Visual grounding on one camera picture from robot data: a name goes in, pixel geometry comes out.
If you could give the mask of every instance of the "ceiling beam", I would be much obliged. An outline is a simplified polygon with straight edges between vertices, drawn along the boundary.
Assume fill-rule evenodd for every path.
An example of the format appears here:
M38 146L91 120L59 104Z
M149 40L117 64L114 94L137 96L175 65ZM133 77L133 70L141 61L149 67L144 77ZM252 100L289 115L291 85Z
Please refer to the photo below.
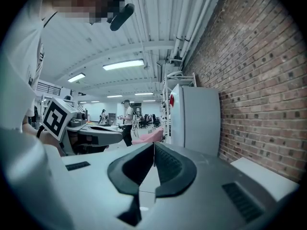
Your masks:
M150 83L150 82L157 82L157 81L158 81L157 78L152 78L151 81L150 79L133 79L133 80L125 80L125 81L113 81L113 82L108 82L108 83L95 84L90 87L85 87L85 88L82 88L82 91L102 89L105 87L112 87L112 86L122 87L123 85L131 85L131 84L137 84L137 83Z
M77 74L79 70L83 69L85 64L88 64L100 58L121 56L124 54L133 53L137 51L143 51L143 50L147 51L147 50L155 50L155 49L160 49L160 50L173 49L175 47L175 42L174 41L150 41L150 42L144 42L143 46L144 48L142 47L141 43L124 45L121 47L113 48L113 49L104 51L102 53L96 54L94 56L91 56L79 62L75 66L73 66L73 70L66 70L60 73L59 75L55 77L54 81L59 82L63 78L67 77L67 75Z

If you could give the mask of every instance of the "white ceiling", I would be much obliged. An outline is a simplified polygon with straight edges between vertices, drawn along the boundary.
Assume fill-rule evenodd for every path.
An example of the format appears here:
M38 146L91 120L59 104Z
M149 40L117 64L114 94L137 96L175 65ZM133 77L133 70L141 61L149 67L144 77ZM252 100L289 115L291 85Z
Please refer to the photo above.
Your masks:
M156 63L167 59L174 49L182 2L126 0L135 5L135 13L116 32L106 22L90 25L56 14L43 30L45 59L41 79L101 98L150 91L155 93L151 99L160 99L156 93L162 91L157 82L161 73ZM190 0L191 11L194 3ZM147 67L109 71L102 68L140 58ZM79 73L86 77L74 83L67 81Z

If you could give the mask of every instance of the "ceiling pipe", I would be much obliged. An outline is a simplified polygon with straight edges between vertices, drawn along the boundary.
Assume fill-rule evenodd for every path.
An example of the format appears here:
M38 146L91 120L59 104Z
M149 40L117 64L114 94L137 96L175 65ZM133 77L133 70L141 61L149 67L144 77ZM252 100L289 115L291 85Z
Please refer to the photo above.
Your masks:
M191 37L192 37L192 33L194 32L194 28L195 28L195 25L196 25L196 22L197 22L197 19L200 15L200 11L201 11L201 6L202 6L202 3L203 3L204 0L196 0L195 2L195 9L193 11L193 14L192 14L192 18L189 22L189 28L188 28L188 32L186 34L186 38L185 38L185 41L184 41L184 45L182 47L182 50L181 50L181 53L180 53L180 57L183 58L187 48L188 48L188 45L189 45L189 42L191 40Z
M182 34L183 34L183 30L186 24L186 20L187 20L187 15L189 12L189 2L190 0L183 0L182 3L182 10L181 10L181 15L180 15L180 20L179 20L179 26L178 26L178 32L177 32L177 37L176 37L176 42L175 42L175 48L174 51L172 52L171 56L170 56L170 62L171 59L173 59L178 52L179 49L179 45L180 42L182 40Z
M189 41L188 47L187 47L187 49L186 49L186 51L185 51L185 53L184 53L184 56L183 56L183 58L182 58L182 62L181 62L181 65L180 65L179 70L182 70L183 62L184 62L184 60L185 60L185 58L186 58L186 56L187 56L187 54L188 54L188 51L189 51L189 49L190 49L190 47L191 47L191 45L192 45L192 42L193 42L193 40L194 40L194 38L195 38L195 36L196 36L196 33L198 32L198 30L199 30L199 28L200 28L200 26L201 26L201 23L202 23L203 18L204 18L205 14L206 14L206 12L207 12L207 10L208 10L208 8L209 8L209 4L210 4L210 3L211 3L211 0L206 0L206 1L205 1L205 4L204 4L204 6L203 6L203 8L202 8L202 11L201 11L201 15L200 15L200 17L199 17L199 19L198 19L198 21L197 21L197 24L196 24L196 26L195 26L194 32L193 32L192 37L191 37L191 39L190 39L190 41Z

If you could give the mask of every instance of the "black vent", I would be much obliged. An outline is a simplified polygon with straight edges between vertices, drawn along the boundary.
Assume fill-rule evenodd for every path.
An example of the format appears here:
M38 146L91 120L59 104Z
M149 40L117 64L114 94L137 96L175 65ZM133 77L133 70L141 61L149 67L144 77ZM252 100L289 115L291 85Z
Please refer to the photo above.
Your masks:
M90 166L90 164L88 162L81 162L81 163L68 164L66 165L66 168L68 171L73 171L73 170L84 168L86 166Z
M262 214L262 210L236 183L225 184L222 187L247 223Z

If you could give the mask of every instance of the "laboratory floor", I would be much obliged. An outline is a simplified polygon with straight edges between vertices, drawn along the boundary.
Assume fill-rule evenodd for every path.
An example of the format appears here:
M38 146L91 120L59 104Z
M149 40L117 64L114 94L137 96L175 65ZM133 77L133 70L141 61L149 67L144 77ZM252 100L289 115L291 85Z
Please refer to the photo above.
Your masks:
M139 136L143 134L148 134L148 131L153 128L153 125L150 125L148 128L141 128L138 129ZM136 137L131 131L132 140L138 140L139 138ZM125 142L122 140L120 143L112 144L109 146L105 152L112 151L115 149L125 148L127 147ZM144 179L143 183L139 188L139 200L140 200L140 210L142 214L142 218L145 218L146 215L149 213L150 209L154 205L155 199L155 189L160 186L158 171L156 167L151 167L149 170L146 178Z

